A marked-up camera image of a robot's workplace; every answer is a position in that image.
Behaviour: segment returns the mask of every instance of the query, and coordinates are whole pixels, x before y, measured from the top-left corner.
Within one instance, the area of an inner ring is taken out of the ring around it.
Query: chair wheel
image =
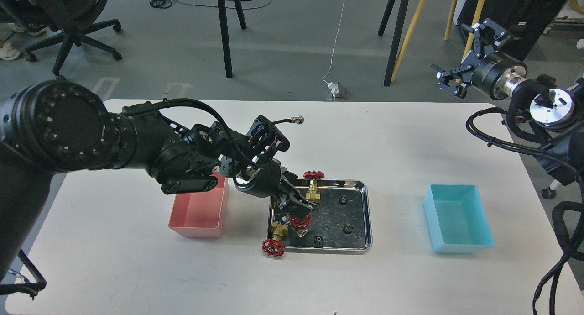
[[[542,197],[546,200],[553,199],[557,195],[558,195],[557,191],[552,190],[551,188],[542,189]]]
[[[25,55],[25,59],[26,59],[27,62],[31,62],[31,63],[36,62],[36,56],[33,53],[31,53],[31,52],[30,53],[27,53]]]

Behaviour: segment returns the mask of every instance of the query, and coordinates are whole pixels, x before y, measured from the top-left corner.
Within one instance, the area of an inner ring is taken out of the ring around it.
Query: stainless steel tray
[[[310,180],[298,179],[292,184],[306,194]],[[318,189],[321,203],[313,209],[308,231],[300,238],[290,227],[288,238],[282,242],[286,252],[359,253],[369,249],[372,239],[367,186],[358,180],[322,179],[318,181]],[[276,212],[276,202],[277,199],[271,199],[268,238],[271,238],[269,227],[282,217]]]

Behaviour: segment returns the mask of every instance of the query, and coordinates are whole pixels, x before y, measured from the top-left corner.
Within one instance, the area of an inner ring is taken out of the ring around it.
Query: blue bin
[[[430,185],[424,211],[434,252],[475,253],[495,246],[475,185]]]

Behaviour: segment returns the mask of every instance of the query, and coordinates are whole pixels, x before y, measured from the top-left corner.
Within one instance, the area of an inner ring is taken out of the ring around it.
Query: red valve handwheel
[[[308,225],[310,224],[310,220],[313,218],[313,215],[311,213],[309,213],[306,217],[304,217],[304,219],[300,220],[294,216],[290,216],[290,226],[292,226],[292,228],[298,230],[298,229],[302,229],[302,228],[307,228]]]
[[[279,257],[284,254],[284,245],[278,240],[268,238],[261,243],[261,250],[269,256]]]
[[[306,179],[322,179],[325,174],[322,171],[307,171],[304,173],[304,178]]]

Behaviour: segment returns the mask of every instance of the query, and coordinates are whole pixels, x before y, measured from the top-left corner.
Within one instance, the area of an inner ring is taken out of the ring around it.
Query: concrete floor
[[[118,18],[122,32],[108,28],[91,35],[116,48],[123,56],[122,61],[116,62],[108,53],[85,45],[73,47],[61,74],[94,90],[104,100],[193,97],[329,101],[327,86],[321,78],[329,68],[343,0],[271,0],[267,7],[245,11],[246,30],[239,28],[235,11],[228,11],[232,79],[225,77],[217,9],[181,3],[174,3],[169,9],[153,9],[149,1],[110,1],[99,20]],[[215,0],[184,1],[216,5]],[[244,7],[262,5],[265,1],[244,3]],[[346,0],[327,80],[346,86],[350,90],[348,101],[492,102],[474,89],[469,90],[466,99],[459,100],[435,87],[436,73],[430,64],[454,68],[464,48],[455,29],[450,41],[443,40],[451,0],[428,0],[396,82],[384,87],[396,19],[394,12],[385,36],[377,36],[386,1]],[[411,0],[406,25],[415,5],[417,0]],[[7,27],[0,26],[2,40],[10,34]],[[555,76],[558,86],[573,85],[583,69],[582,51],[575,47],[580,38],[584,38],[581,29],[552,30],[542,36],[525,60],[528,76],[545,73]],[[37,40],[16,34],[10,42],[23,49]],[[8,97],[30,84],[52,79],[57,51],[57,46],[36,51],[36,63],[24,59],[0,61],[1,96]],[[506,108],[508,101],[495,105]],[[551,182],[552,178],[534,159],[523,157],[523,161],[535,190]],[[61,181],[62,177],[56,178],[53,190],[58,189]],[[542,200],[546,212],[559,200],[579,200],[577,186],[561,189],[556,200]],[[34,235],[29,238],[29,248]],[[584,265],[578,262],[570,265],[584,289]]]

